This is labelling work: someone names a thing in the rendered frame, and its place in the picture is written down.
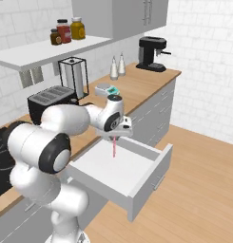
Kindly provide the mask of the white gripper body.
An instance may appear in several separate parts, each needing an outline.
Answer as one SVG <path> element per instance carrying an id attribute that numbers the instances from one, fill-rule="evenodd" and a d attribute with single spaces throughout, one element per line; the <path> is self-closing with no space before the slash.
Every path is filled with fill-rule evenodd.
<path id="1" fill-rule="evenodd" d="M 129 124 L 123 124 L 109 132 L 97 129 L 96 134 L 102 137 L 131 137 L 133 135 L 133 130 Z"/>

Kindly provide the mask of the open white drawer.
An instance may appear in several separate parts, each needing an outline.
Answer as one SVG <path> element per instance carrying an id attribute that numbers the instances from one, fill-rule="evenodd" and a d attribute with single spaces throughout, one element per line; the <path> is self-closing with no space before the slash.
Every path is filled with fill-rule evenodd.
<path id="1" fill-rule="evenodd" d="M 113 144 L 98 140 L 68 165 L 68 174 L 127 211 L 132 222 L 152 194 L 153 185 L 167 172 L 173 145 L 163 151 L 120 137 Z"/>

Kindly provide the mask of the grey base cabinet drawers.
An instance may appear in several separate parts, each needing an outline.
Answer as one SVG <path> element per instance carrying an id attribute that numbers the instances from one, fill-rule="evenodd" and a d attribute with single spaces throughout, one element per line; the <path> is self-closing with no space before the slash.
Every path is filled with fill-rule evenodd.
<path id="1" fill-rule="evenodd" d="M 176 80 L 162 87 L 129 116 L 134 140 L 154 147 L 169 128 Z"/>

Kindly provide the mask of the grey kitchen scale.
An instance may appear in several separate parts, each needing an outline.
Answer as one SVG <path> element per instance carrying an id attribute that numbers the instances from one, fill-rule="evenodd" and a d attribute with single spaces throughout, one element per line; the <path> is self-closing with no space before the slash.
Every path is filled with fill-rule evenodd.
<path id="1" fill-rule="evenodd" d="M 108 95 L 119 95 L 119 89 L 112 84 L 97 84 L 95 86 L 95 95 L 107 97 Z"/>

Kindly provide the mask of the white shaker bottle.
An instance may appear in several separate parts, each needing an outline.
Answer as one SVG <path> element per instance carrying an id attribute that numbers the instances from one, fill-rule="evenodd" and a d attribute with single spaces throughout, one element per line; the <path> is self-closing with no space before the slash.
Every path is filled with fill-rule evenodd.
<path id="1" fill-rule="evenodd" d="M 119 74 L 119 76 L 126 75 L 126 65 L 125 65 L 123 52 L 120 55 L 120 60 L 119 60 L 119 64 L 118 64 L 118 74 Z"/>
<path id="2" fill-rule="evenodd" d="M 118 80 L 118 69 L 117 69 L 115 57 L 112 58 L 112 64 L 110 67 L 110 79 Z"/>

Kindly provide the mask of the black toaster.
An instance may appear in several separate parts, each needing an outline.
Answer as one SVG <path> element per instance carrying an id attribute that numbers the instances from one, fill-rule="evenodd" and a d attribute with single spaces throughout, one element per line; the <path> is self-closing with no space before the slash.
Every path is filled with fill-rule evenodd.
<path id="1" fill-rule="evenodd" d="M 41 123 L 43 112 L 56 104 L 78 104 L 73 89 L 55 85 L 28 97 L 29 115 L 36 125 Z"/>

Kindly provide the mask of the black coffee machine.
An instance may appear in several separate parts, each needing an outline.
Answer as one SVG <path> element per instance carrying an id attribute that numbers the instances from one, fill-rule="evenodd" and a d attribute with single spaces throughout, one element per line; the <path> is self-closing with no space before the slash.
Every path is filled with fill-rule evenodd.
<path id="1" fill-rule="evenodd" d="M 165 51 L 166 39 L 161 37 L 145 36 L 139 40 L 139 64 L 137 68 L 164 72 L 166 68 L 163 64 L 154 62 L 154 56 L 160 54 L 170 55 L 170 52 Z"/>

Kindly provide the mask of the yellow jar white lid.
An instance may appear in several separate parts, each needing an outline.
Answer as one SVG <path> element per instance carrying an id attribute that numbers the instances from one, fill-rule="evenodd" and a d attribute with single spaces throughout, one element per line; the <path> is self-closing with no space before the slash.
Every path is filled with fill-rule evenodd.
<path id="1" fill-rule="evenodd" d="M 85 26 L 81 17 L 72 17 L 70 24 L 71 38 L 73 40 L 83 40 L 86 38 Z"/>

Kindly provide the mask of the small brown jar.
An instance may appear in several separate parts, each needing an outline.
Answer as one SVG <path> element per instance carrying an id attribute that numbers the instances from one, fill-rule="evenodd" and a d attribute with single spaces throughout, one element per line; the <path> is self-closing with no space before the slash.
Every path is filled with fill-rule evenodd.
<path id="1" fill-rule="evenodd" d="M 58 46 L 62 44 L 62 39 L 56 28 L 50 31 L 50 41 L 53 46 Z"/>

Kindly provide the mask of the red jar black lid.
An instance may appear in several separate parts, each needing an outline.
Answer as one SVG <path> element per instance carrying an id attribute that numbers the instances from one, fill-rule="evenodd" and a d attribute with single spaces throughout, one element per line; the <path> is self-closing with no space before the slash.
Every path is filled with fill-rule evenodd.
<path id="1" fill-rule="evenodd" d="M 61 36 L 63 44 L 67 44 L 67 43 L 71 42 L 70 27 L 68 25 L 67 19 L 58 19 L 57 20 L 57 30 Z"/>

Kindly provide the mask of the grey upper cabinet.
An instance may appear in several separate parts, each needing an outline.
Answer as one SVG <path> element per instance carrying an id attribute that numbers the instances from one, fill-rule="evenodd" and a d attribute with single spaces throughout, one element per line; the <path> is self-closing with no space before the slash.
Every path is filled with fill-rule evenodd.
<path id="1" fill-rule="evenodd" d="M 148 0 L 144 26 L 143 0 L 71 0 L 74 17 L 81 17 L 86 35 L 121 40 L 166 25 L 168 0 L 152 0 L 148 24 Z"/>

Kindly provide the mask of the black hob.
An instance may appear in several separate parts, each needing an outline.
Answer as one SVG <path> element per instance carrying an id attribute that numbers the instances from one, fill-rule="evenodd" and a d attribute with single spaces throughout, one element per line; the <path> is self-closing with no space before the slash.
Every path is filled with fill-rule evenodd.
<path id="1" fill-rule="evenodd" d="M 15 121 L 9 127 L 0 128 L 0 196 L 11 188 L 10 172 L 15 165 L 15 161 L 8 151 L 7 135 L 18 124 L 20 122 Z"/>

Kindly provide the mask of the grey base cabinet front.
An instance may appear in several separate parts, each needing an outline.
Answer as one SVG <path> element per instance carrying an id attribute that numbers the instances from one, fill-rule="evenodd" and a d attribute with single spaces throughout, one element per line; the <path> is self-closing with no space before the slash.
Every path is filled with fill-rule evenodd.
<path id="1" fill-rule="evenodd" d="M 107 199 L 83 188 L 89 195 L 87 210 L 78 217 L 84 230 L 107 204 Z M 52 234 L 51 210 L 34 205 L 27 212 L 28 199 L 22 199 L 0 217 L 0 243 L 45 243 Z"/>

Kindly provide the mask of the grey wall outlet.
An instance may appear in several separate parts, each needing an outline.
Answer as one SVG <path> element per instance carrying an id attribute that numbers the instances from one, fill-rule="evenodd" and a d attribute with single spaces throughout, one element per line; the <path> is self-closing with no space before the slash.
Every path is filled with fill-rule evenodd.
<path id="1" fill-rule="evenodd" d="M 21 80 L 22 86 L 24 88 L 32 85 L 32 78 L 31 78 L 31 74 L 30 74 L 29 70 L 20 71 L 19 75 L 20 75 L 20 80 Z"/>
<path id="2" fill-rule="evenodd" d="M 31 70 L 33 81 L 38 84 L 44 81 L 42 68 L 37 66 Z"/>

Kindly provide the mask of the white wall shelf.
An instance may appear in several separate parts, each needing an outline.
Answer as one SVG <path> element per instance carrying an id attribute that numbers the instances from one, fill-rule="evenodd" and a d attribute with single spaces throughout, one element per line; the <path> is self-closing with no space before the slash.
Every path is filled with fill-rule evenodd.
<path id="1" fill-rule="evenodd" d="M 37 66 L 60 61 L 75 54 L 111 43 L 110 38 L 87 36 L 84 40 L 53 46 L 50 41 L 0 50 L 0 65 L 25 71 Z"/>

